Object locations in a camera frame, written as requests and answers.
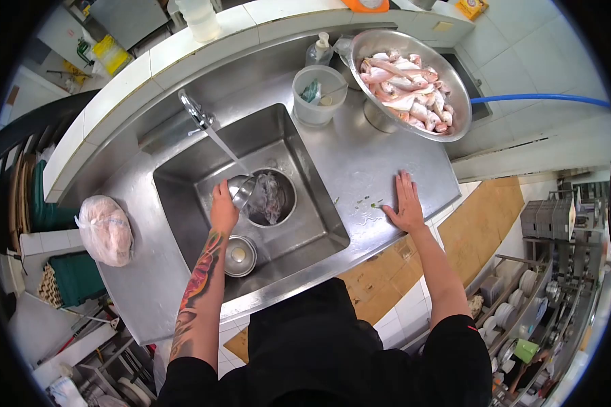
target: blue hose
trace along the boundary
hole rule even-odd
[[[591,103],[592,105],[610,108],[609,102],[606,100],[587,98],[585,96],[577,96],[574,94],[559,94],[559,93],[522,93],[522,94],[503,94],[501,96],[486,96],[484,98],[473,98],[471,103],[496,102],[498,100],[521,100],[521,99],[553,99],[553,100],[570,100],[572,102]]]

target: person's left hand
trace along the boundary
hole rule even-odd
[[[210,209],[210,223],[218,232],[230,234],[238,223],[239,209],[233,206],[233,200],[228,193],[226,180],[213,188],[213,205]]]

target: plastic bottle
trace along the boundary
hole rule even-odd
[[[305,52],[305,65],[328,65],[333,58],[333,48],[328,44],[328,33],[319,33],[319,39]]]
[[[220,33],[213,4],[210,0],[174,0],[197,42],[206,42]]]

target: soap dispenser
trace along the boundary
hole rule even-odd
[[[328,65],[333,58],[333,47],[328,44],[328,33],[319,33],[319,39],[305,52],[305,65]]]

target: green cup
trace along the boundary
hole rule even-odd
[[[523,363],[529,363],[533,356],[536,355],[539,349],[539,345],[534,342],[526,341],[524,339],[519,339],[516,344],[516,348],[513,351]]]

